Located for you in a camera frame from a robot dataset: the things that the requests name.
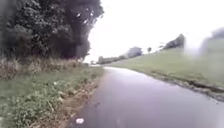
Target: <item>vegetation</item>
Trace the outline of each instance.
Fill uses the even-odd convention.
[[[88,35],[102,13],[99,0],[5,1],[1,54],[7,58],[84,58]]]
[[[223,60],[224,39],[219,38],[204,43],[198,51],[187,51],[183,48],[163,50],[116,62],[111,66],[134,69],[149,75],[159,74],[166,78],[223,87]]]
[[[64,71],[18,76],[0,82],[0,117],[3,126],[24,128],[38,119],[53,118],[60,107],[61,93],[74,91],[101,75],[100,68],[71,68]]]
[[[128,59],[128,58],[134,58],[134,57],[141,56],[141,55],[142,55],[142,49],[139,47],[133,47],[133,48],[130,48],[126,54],[120,55],[119,57],[104,58],[103,56],[100,56],[97,63],[98,64],[109,64],[112,62],[117,62],[117,61],[121,61],[121,60]]]
[[[152,48],[151,47],[147,48],[147,51],[148,53],[150,53],[152,51]]]
[[[102,14],[100,0],[0,1],[0,127],[54,118],[62,93],[101,74],[78,60]]]
[[[163,49],[166,50],[171,48],[183,47],[184,43],[185,43],[185,37],[183,34],[180,34],[176,39],[168,42]]]

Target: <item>sky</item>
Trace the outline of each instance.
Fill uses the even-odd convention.
[[[198,48],[211,31],[224,26],[222,0],[101,0],[105,13],[91,30],[90,55],[111,57],[138,46],[154,50],[161,43],[187,37]]]

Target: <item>grass verge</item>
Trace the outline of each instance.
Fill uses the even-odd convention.
[[[116,62],[110,66],[143,72],[224,101],[223,60],[224,39],[213,39],[197,51],[176,48]]]
[[[77,67],[0,81],[2,127],[25,128],[41,119],[56,120],[67,94],[82,89],[101,74],[101,68]]]

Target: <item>asphalt road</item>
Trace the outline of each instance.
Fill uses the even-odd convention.
[[[76,124],[83,118],[83,124]],[[224,104],[127,69],[106,68],[68,128],[224,128]]]

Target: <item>green field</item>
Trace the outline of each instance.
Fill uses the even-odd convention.
[[[110,66],[214,87],[224,86],[224,39],[209,40],[198,50],[198,54],[189,53],[192,52],[176,48],[116,62]]]
[[[6,128],[25,128],[40,117],[50,118],[60,106],[60,92],[79,89],[101,74],[101,68],[77,67],[1,80],[0,123]]]

